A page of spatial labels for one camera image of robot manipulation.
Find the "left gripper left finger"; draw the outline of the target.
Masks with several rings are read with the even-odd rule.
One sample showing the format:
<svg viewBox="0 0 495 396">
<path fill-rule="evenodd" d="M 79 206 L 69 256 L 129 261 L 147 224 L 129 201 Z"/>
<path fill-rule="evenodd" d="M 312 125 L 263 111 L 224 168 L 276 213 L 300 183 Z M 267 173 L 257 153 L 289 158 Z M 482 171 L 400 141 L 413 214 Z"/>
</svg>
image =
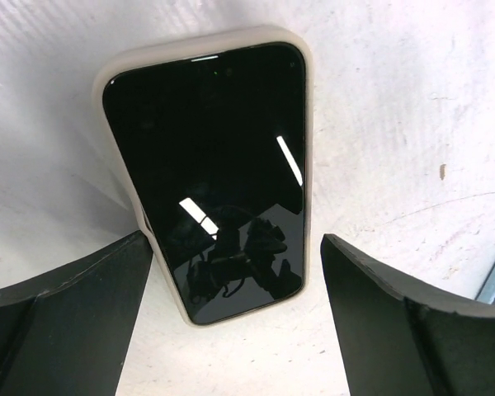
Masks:
<svg viewBox="0 0 495 396">
<path fill-rule="evenodd" d="M 153 258 L 136 231 L 0 289 L 0 395 L 113 395 Z"/>
</svg>

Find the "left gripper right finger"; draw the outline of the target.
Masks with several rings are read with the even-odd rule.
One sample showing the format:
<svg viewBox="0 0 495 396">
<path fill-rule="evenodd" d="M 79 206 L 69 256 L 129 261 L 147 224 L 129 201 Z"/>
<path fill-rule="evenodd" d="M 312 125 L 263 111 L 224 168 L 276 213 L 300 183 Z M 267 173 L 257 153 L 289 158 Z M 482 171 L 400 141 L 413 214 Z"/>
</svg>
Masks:
<svg viewBox="0 0 495 396">
<path fill-rule="evenodd" d="M 495 305 L 436 288 L 334 234 L 321 242 L 352 395 L 495 395 Z"/>
</svg>

